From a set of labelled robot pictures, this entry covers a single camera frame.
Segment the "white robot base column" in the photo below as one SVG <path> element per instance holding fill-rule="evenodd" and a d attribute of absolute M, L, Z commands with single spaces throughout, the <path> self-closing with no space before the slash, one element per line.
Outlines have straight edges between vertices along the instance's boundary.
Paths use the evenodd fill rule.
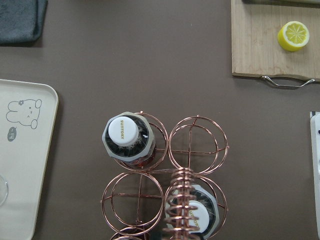
<path fill-rule="evenodd" d="M 320 112 L 310 112 L 310 135 L 314 178 L 315 207 L 320 209 Z"/>

